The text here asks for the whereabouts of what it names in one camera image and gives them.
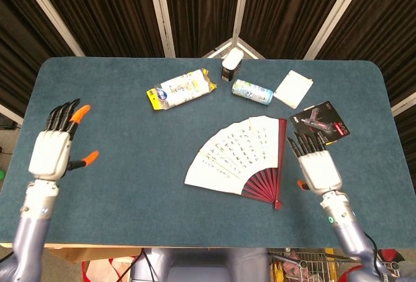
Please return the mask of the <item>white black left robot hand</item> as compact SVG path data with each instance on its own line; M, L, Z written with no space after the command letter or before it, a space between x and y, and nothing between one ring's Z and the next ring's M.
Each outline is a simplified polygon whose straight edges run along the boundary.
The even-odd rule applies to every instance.
M95 150L83 159L70 159L74 136L90 110L90 105L78 108L79 102L79 99L74 99L49 113L45 129L35 140L29 163L29 172L35 179L58 181L67 171L87 167L98 158L99 151Z

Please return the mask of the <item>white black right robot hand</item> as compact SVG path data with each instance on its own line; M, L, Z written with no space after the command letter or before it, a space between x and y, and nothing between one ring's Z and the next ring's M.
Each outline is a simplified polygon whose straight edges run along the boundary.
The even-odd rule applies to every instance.
M298 180L297 185L302 190L310 190L322 196L331 191L340 190L342 178L337 167L319 135L314 139L307 134L294 132L296 140L287 137L293 153L298 159L304 180Z

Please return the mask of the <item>red ribbed white folding fan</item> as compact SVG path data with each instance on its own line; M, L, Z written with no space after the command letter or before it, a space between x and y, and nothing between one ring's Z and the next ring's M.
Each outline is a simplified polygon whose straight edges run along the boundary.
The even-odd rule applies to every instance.
M236 194L281 209L287 120L249 117L219 130L188 168L185 184Z

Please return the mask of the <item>black red tool package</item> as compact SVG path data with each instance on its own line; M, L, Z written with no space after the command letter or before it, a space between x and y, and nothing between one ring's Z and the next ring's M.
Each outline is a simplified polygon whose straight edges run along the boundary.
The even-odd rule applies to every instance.
M350 134L345 122L329 101L296 113L289 119L298 134L309 135L313 140L319 137L326 145Z

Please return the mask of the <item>white square paper pad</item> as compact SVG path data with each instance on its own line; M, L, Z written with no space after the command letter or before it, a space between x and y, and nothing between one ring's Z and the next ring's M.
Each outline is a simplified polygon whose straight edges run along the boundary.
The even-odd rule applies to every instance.
M312 79L290 70L276 88L273 96L290 108L296 109L312 85Z

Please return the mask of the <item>blue felt table cover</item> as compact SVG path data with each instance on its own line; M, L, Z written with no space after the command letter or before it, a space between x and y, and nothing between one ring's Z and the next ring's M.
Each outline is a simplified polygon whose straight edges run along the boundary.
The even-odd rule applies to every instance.
M217 87L168 110L146 92L201 68ZM329 101L350 134L329 146L359 223L380 248L416 248L416 195L379 68L364 60L244 60L240 79L275 89L294 70L313 80L301 107ZM71 158L99 151L59 183L47 240L54 244L203 247L336 247L320 198L285 148L283 206L188 186L186 172L205 141L251 116L289 118L282 102L235 96L222 63L205 58L60 57L45 61L0 191L0 243L14 239L33 146L56 106L75 98L91 109Z

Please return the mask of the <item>brown cardboard sheet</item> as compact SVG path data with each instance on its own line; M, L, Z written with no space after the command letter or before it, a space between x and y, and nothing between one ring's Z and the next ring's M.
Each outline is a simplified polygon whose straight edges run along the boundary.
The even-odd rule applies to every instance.
M119 257L134 257L142 252L139 247L85 247L50 249L50 253L71 263L95 261L100 259L115 259Z

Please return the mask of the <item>light blue cylindrical pack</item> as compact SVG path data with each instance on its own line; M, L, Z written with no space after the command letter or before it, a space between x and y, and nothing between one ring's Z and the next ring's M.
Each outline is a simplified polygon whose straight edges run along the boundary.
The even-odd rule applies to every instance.
M273 91L241 79L234 82L231 92L262 105L269 105L273 98Z

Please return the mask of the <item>brown pleated screen panel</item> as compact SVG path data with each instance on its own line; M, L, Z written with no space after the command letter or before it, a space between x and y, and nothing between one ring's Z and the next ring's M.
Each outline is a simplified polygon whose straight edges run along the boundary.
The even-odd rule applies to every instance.
M163 57L153 0L50 0L88 57Z
M246 0L240 38L265 58L302 59L336 0Z
M238 0L167 0L175 55L199 58L233 35Z
M416 0L352 0L317 58L375 63L396 105L416 92Z
M0 0L0 104L24 114L41 65L72 55L35 0Z

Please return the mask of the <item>red bag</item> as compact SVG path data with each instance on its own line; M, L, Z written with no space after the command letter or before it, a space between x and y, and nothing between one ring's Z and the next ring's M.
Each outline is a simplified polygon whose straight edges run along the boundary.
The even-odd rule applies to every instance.
M83 282L130 282L129 266L134 261L134 257L118 257L110 259L98 259L93 261L83 261L81 263L81 273Z

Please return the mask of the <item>black gold tin can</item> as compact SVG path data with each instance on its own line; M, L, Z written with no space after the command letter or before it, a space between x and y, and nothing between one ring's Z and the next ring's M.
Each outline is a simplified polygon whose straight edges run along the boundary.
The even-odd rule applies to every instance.
M222 76L221 78L230 82L237 75L244 53L238 48L233 48L222 61Z

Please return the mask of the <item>yellow white snack bag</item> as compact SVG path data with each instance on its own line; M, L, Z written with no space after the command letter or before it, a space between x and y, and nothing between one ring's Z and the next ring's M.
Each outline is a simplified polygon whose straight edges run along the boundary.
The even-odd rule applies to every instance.
M156 84L146 95L154 110L168 110L209 94L216 87L209 70L201 68Z

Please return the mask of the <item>silver robot torso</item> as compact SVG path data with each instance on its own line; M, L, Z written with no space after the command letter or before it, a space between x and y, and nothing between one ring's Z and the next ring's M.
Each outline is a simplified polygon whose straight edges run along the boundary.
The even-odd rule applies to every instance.
M130 282L269 282L265 248L146 248Z

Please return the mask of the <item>white screen frame post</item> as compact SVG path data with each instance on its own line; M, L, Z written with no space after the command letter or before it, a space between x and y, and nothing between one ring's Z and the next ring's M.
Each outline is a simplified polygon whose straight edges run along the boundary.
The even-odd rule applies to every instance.
M75 39L72 32L69 30L68 26L65 24L61 15L58 13L55 6L50 0L35 0L36 3L40 6L44 14L47 16L48 20L60 34L64 42L71 49L73 54L76 57L85 57L84 51L81 49L78 41Z
M324 23L309 46L309 49L304 56L304 60L313 60L317 57L318 53L326 43L334 28L339 23L351 2L352 0L336 0L334 2L329 14L324 20Z
M10 120L16 122L18 125L23 124L23 118L16 114L15 112L11 111L10 109L6 108L4 105L0 104L0 114L6 116Z
M404 111L412 108L412 106L416 105L416 101L409 101L407 103L403 103L401 106L395 105L392 107L392 114L393 116L398 116L399 114L403 113Z
M235 21L233 24L233 36L232 36L232 41L231 41L232 45L237 45L239 34L241 32L245 6L246 6L246 0L237 0Z
M166 58L175 58L174 39L170 23L170 15L167 0L152 0L155 16L159 28L162 47Z

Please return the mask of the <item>white screen base frame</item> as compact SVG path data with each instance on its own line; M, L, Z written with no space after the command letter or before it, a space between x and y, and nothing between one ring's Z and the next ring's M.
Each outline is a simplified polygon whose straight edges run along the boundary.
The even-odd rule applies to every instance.
M230 38L224 43L220 44L210 52L206 53L203 58L222 58L224 59L228 53L233 49L237 48L243 52L243 59L265 59L265 57L256 51L251 45L246 43L242 38L237 38L234 43L233 39Z

